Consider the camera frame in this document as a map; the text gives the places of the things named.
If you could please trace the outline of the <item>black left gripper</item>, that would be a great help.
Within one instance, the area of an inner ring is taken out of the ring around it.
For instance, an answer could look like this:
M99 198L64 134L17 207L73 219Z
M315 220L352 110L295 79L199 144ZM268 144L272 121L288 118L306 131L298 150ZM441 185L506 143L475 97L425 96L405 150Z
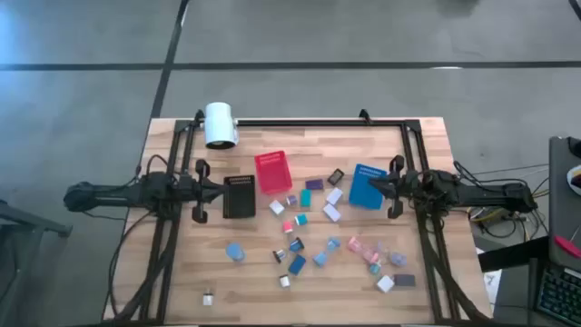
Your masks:
M180 176L180 200L197 202L192 208L192 219L197 223L207 223L208 214L204 205L224 194L225 186L210 180L211 167L203 159L196 161L195 172L198 174L197 181L190 175Z

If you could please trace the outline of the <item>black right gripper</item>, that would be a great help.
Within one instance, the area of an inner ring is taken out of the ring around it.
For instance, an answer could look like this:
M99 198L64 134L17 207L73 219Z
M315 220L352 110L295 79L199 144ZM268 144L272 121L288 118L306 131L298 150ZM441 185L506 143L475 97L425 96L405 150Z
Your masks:
M400 174L404 167L405 158L398 154L389 162L387 175L369 179L369 184L373 188L378 190L386 199L391 200L391 206L387 213L390 219L397 219L403 213L403 202L399 197L409 198L417 188L415 174Z

